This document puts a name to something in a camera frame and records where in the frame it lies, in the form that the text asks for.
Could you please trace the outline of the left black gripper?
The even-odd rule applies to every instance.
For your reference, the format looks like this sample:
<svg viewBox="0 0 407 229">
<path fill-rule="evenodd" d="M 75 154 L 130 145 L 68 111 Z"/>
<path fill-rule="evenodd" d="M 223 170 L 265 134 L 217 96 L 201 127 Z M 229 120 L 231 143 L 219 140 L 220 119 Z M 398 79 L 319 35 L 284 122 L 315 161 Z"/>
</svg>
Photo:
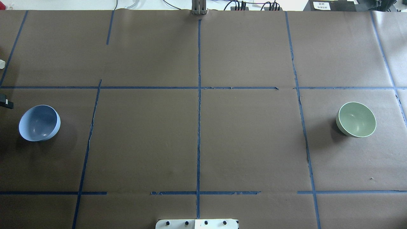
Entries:
<svg viewBox="0 0 407 229">
<path fill-rule="evenodd" d="M 7 99 L 5 94 L 0 94 L 0 107 L 14 109 L 14 103 Z"/>
</svg>

